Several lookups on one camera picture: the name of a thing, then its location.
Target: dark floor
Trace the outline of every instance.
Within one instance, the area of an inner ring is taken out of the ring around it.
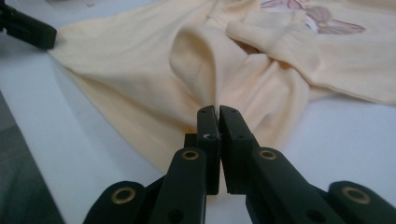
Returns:
[[[0,223],[63,223],[1,92]]]

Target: table surface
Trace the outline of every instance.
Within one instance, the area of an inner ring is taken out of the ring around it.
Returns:
[[[149,0],[7,1],[56,28]],[[0,90],[66,223],[121,180],[161,174],[129,146],[46,51],[0,33]],[[311,184],[362,184],[396,206],[396,107],[346,96],[311,102],[282,152]],[[243,196],[209,196],[206,223],[249,223]]]

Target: wrinkled cloth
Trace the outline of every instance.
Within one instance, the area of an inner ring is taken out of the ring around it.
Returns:
[[[50,54],[166,172],[201,107],[238,109],[282,149],[312,99],[396,104],[392,1],[162,0],[58,31]]]

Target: black clamp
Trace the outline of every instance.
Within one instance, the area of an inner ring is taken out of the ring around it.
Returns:
[[[396,209],[364,186],[335,182],[311,186],[277,150],[260,147],[236,109],[198,111],[197,133],[166,176],[144,188],[120,182],[93,205],[84,223],[205,223],[205,197],[219,192],[221,158],[227,191],[245,194],[252,223],[396,223]]]
[[[0,0],[0,32],[7,34],[40,49],[53,49],[56,30],[44,22],[38,21]]]

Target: printed graphic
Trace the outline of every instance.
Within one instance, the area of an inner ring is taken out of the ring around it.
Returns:
[[[332,13],[326,7],[305,7],[305,1],[272,0],[263,1],[262,8],[268,11],[304,10],[307,15],[306,24],[311,29],[322,35],[350,35],[362,33],[365,29],[359,25],[337,21],[332,18]]]

